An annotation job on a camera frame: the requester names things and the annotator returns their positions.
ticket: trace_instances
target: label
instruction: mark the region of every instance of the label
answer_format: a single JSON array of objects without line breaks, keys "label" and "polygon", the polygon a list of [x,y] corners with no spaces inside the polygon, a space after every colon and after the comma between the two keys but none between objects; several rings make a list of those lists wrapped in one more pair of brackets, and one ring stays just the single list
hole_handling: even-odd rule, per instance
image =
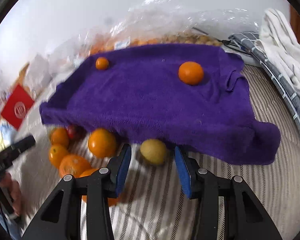
[{"label": "label", "polygon": [[19,129],[34,101],[21,85],[17,85],[10,94],[1,116],[14,128]]},{"label": "label", "polygon": [[130,45],[130,42],[131,42],[130,37],[127,38],[127,39],[124,40],[124,41],[117,41],[117,42],[114,44],[114,50],[117,50],[117,49],[125,49],[126,47],[128,47],[128,46]]}]

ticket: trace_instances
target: white towel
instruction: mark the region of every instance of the white towel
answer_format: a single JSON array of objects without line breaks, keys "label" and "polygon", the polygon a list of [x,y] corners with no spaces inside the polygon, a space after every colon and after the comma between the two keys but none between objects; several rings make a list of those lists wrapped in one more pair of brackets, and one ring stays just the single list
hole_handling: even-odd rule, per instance
[{"label": "white towel", "polygon": [[282,12],[267,9],[256,47],[282,73],[300,97],[300,44]]}]

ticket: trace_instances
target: tangerine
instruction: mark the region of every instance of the tangerine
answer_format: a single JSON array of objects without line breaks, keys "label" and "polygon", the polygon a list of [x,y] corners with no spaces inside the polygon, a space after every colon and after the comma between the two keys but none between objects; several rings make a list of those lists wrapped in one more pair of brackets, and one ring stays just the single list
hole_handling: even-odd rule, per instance
[{"label": "tangerine", "polygon": [[63,178],[67,174],[78,178],[84,171],[91,169],[90,163],[83,157],[69,154],[65,156],[59,167],[59,175]]},{"label": "tangerine", "polygon": [[115,136],[104,128],[98,128],[90,135],[88,148],[97,158],[113,157],[117,148]]},{"label": "tangerine", "polygon": [[62,159],[68,154],[69,152],[63,145],[54,144],[51,146],[49,151],[49,160],[51,164],[58,169]]},{"label": "tangerine", "polygon": [[97,54],[102,49],[102,46],[93,45],[90,50],[90,55]]},{"label": "tangerine", "polygon": [[[99,170],[99,169],[86,170],[84,173],[82,173],[80,175],[80,178],[85,177],[85,176],[90,176],[92,173],[94,173],[97,170]],[[82,200],[86,203],[87,202],[87,196],[83,195]],[[108,206],[111,207],[111,206],[115,205],[118,201],[119,201],[119,198],[108,198]]]},{"label": "tangerine", "polygon": [[157,44],[158,40],[157,39],[151,39],[147,41],[148,44]]},{"label": "tangerine", "polygon": [[98,57],[96,60],[96,68],[98,70],[106,70],[109,67],[109,61],[105,57]]},{"label": "tangerine", "polygon": [[105,51],[112,51],[114,50],[114,45],[111,45],[111,44],[107,44],[105,47],[104,47]]},{"label": "tangerine", "polygon": [[131,41],[130,46],[138,46],[139,45],[139,40],[135,39],[133,41]]},{"label": "tangerine", "polygon": [[182,82],[194,86],[202,81],[204,72],[200,64],[187,61],[179,67],[178,76]]},{"label": "tangerine", "polygon": [[58,127],[52,130],[50,134],[50,142],[52,145],[61,144],[64,147],[68,148],[69,137],[66,128]]},{"label": "tangerine", "polygon": [[147,41],[139,41],[138,46],[143,46],[143,45],[147,45],[148,42]]}]

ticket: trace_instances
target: red box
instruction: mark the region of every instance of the red box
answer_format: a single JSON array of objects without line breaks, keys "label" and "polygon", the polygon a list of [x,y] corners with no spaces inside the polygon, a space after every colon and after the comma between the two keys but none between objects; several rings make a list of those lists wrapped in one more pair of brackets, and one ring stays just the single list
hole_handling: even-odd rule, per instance
[{"label": "red box", "polygon": [[23,87],[18,84],[10,94],[1,112],[1,116],[18,130],[33,104],[34,101],[32,98]]}]

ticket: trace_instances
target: clear plastic wrap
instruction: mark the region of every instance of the clear plastic wrap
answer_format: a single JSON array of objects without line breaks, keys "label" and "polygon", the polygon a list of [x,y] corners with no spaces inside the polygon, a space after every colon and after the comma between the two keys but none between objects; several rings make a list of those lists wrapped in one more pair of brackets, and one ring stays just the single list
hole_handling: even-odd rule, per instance
[{"label": "clear plastic wrap", "polygon": [[221,46],[220,40],[227,39],[233,33],[258,31],[258,23],[247,10],[193,12],[183,8],[182,4],[185,4],[183,0],[145,0],[130,8],[127,16],[114,26],[98,26],[83,31],[47,55],[48,64],[40,64],[40,68],[34,59],[32,65],[37,66],[34,69],[38,71],[33,71],[31,67],[23,85],[30,88],[30,94],[35,99],[48,85],[48,79],[74,70],[90,54],[155,43]]}]

